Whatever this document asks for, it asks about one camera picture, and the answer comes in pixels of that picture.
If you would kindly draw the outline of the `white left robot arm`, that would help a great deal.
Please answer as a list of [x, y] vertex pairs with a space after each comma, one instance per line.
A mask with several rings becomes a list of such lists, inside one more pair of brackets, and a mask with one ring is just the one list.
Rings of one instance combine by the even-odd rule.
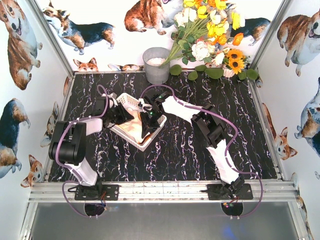
[[113, 97], [98, 97], [88, 117], [57, 121], [48, 156], [59, 166], [68, 169], [80, 185], [95, 186], [98, 184], [98, 174], [86, 159], [87, 136], [133, 119], [133, 115]]

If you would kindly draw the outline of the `white perforated storage basket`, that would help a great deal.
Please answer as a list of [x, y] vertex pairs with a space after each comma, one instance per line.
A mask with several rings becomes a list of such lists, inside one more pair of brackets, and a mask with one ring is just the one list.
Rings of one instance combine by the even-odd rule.
[[138, 150], [144, 152], [165, 126], [167, 117], [165, 115], [160, 116], [157, 120], [158, 126], [155, 129], [147, 130], [146, 134], [144, 134], [142, 122], [144, 113], [138, 106], [139, 100], [127, 93], [122, 93], [116, 98], [116, 101], [122, 104], [125, 110], [133, 116], [133, 119], [122, 124], [116, 124], [110, 130], [135, 146]]

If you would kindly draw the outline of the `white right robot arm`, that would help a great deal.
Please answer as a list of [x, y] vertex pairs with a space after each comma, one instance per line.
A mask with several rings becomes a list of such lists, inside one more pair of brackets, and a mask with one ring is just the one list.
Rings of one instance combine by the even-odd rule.
[[202, 148], [208, 150], [218, 169], [222, 187], [213, 193], [233, 199], [244, 185], [244, 177], [236, 168], [227, 150], [227, 128], [225, 118], [218, 115], [212, 105], [196, 106], [165, 91], [152, 97], [141, 96], [139, 108], [142, 110], [142, 131], [156, 127], [156, 121], [165, 113], [175, 115], [189, 122], [195, 139]]

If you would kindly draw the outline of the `cream glove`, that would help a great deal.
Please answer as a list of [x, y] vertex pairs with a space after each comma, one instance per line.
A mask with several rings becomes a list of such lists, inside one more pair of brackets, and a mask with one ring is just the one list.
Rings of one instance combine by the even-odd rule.
[[126, 110], [133, 116], [133, 119], [119, 124], [118, 127], [122, 129], [125, 134], [131, 137], [137, 144], [142, 145], [150, 137], [150, 134], [148, 133], [145, 137], [142, 137], [142, 121], [140, 112], [138, 110], [133, 110], [132, 108], [127, 108]]

